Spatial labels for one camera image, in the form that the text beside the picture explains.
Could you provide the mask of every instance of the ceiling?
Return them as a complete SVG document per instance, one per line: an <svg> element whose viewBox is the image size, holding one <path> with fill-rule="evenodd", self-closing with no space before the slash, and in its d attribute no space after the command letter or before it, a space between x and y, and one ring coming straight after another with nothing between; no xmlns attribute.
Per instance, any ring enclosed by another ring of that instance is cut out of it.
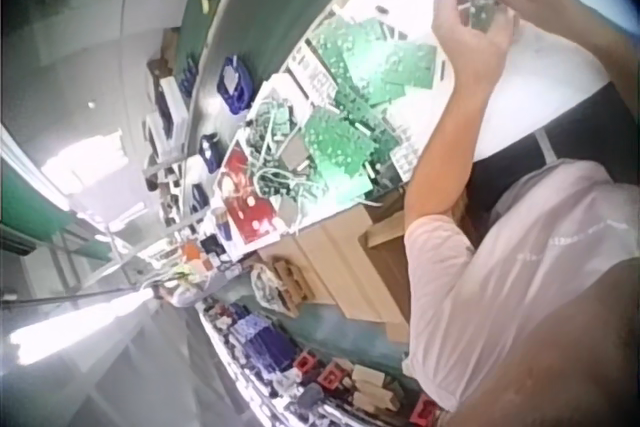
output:
<svg viewBox="0 0 640 427"><path fill-rule="evenodd" d="M36 166L120 130L127 156L142 167L150 149L141 124L153 110L146 62L159 55L163 29L180 26L185 4L3 0L2 123ZM135 244L162 227L149 212L124 240Z"/></svg>

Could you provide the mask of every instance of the workbench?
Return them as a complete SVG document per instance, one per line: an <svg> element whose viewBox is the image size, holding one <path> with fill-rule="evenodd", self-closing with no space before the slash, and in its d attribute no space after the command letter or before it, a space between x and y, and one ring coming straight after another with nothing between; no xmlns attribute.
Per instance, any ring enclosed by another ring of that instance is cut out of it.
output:
<svg viewBox="0 0 640 427"><path fill-rule="evenodd" d="M630 24L632 17L628 15L630 10L623 5L624 0L584 1L623 26L632 25ZM313 34L313 30L318 27L333 5L325 9L314 22L309 35ZM380 14L377 6L383 6L385 14ZM437 41L430 29L433 0L340 0L334 11L338 11L340 16L351 22L378 18L406 33L409 40L437 46ZM306 85L301 79L304 73L299 71L294 73L295 69L292 68L295 56L300 55L301 48L306 48L307 37L298 43L282 67L282 73L274 76L272 80L273 85L288 92L294 104L294 110L317 108L308 100L309 97L313 98L312 92L299 87ZM439 47L438 52L438 62L440 62L443 57ZM291 81L290 74L293 74L295 82ZM509 54L505 74L489 103L474 160L486 158L536 131L596 92L607 80L605 71L591 54L571 42L521 22ZM389 104L386 120L392 124L401 138L401 148L405 150L404 157L408 165L402 169L397 168L395 175L394 173L386 175L388 180L384 185L386 189L396 188L410 178L420 152L435 129L452 89L453 75L450 68L448 70L445 68L440 81L434 84L432 89L407 87L406 95ZM260 95L258 94L249 111L248 119L255 118L260 106ZM230 160L233 164L234 158L236 165L242 165L246 161L243 155L246 154L246 138L249 135L250 128L240 129L236 133L223 164L224 168L228 170ZM228 194L225 194L219 185L214 190L212 205L222 207L225 203L228 204ZM248 219L248 222L254 223L254 230L259 231L259 235L250 239L245 236L243 239L238 235L237 226L232 225L233 239L226 243L226 247L232 256L242 255L276 242L282 235L297 232L331 217L363 199L375 200L382 193L379 189L372 189L362 196L340 199L340 201L337 201L335 196L329 196L326 202L316 202L293 230L281 223L271 222L277 217L275 215L278 210L277 200L274 204L270 200L251 195L252 202L257 202L260 212L258 217ZM258 221L259 225L256 226L254 221Z"/></svg>

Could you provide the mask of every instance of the person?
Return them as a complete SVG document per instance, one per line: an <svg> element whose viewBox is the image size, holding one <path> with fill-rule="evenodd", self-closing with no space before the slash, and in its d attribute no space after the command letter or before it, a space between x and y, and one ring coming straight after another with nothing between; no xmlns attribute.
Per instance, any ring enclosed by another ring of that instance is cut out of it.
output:
<svg viewBox="0 0 640 427"><path fill-rule="evenodd" d="M500 1L483 33L462 24L457 0L435 0L455 86L405 196L408 363L452 412L536 325L639 252L637 185L614 183L593 161L554 161L511 185L477 249L452 220L518 18L589 50L637 115L637 54L609 21L579 0Z"/></svg>
<svg viewBox="0 0 640 427"><path fill-rule="evenodd" d="M640 259L607 270L519 342L446 427L635 427Z"/></svg>

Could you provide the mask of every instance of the blue component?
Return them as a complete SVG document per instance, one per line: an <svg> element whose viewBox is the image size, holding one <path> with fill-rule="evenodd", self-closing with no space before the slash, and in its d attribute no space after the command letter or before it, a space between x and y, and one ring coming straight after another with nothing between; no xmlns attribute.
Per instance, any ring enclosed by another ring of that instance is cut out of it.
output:
<svg viewBox="0 0 640 427"><path fill-rule="evenodd" d="M213 174L222 162L221 149L218 145L218 134L207 134L200 137L198 155L207 166L207 172Z"/></svg>
<svg viewBox="0 0 640 427"><path fill-rule="evenodd" d="M229 92L224 82L224 71L227 67L231 67L238 76L238 81L233 88L233 92ZM220 76L218 77L217 88L218 93L229 107L229 112L233 115L238 115L243 110L247 110L251 105L253 81L251 80L249 71L237 55L227 57L224 60L224 64L220 70Z"/></svg>

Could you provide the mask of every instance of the cardboard box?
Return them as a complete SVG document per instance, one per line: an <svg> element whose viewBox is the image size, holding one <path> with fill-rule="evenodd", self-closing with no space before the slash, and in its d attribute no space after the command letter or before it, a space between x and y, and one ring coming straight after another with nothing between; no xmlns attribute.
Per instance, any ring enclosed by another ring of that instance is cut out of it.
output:
<svg viewBox="0 0 640 427"><path fill-rule="evenodd" d="M318 273L313 268L311 262L304 254L294 237L283 237L280 241L274 244L258 249L258 253L266 262L285 259L295 264L300 269L300 272L313 292L313 300L311 303L335 304L335 301L327 290L327 287L318 276Z"/></svg>
<svg viewBox="0 0 640 427"><path fill-rule="evenodd" d="M178 39L180 37L180 29L165 29L162 33L162 46L160 52L162 58L167 61L168 67L173 72L176 68L176 53L178 50Z"/></svg>
<svg viewBox="0 0 640 427"><path fill-rule="evenodd" d="M387 339L391 342L398 342L400 344L409 343L408 323L385 324L384 329L387 333Z"/></svg>
<svg viewBox="0 0 640 427"><path fill-rule="evenodd" d="M335 303L345 317L355 320L406 324L408 322L408 276L398 280L385 272L388 255L371 254L362 245L363 234L384 216L402 208L402 194L394 192L383 207L355 206L260 249L265 260L281 256L300 266L316 302ZM398 269L406 268L404 247Z"/></svg>
<svg viewBox="0 0 640 427"><path fill-rule="evenodd" d="M351 373L351 378L358 385L359 382L368 382L370 385L380 387L384 385L386 375L383 372L369 369L362 365L356 365Z"/></svg>
<svg viewBox="0 0 640 427"><path fill-rule="evenodd" d="M366 392L358 390L354 397L354 405L358 404L358 406L366 410L367 412L371 412L371 408L374 409L386 409L392 412L396 412L400 408L400 402L393 395L392 392L388 392L384 389L379 389L381 392Z"/></svg>

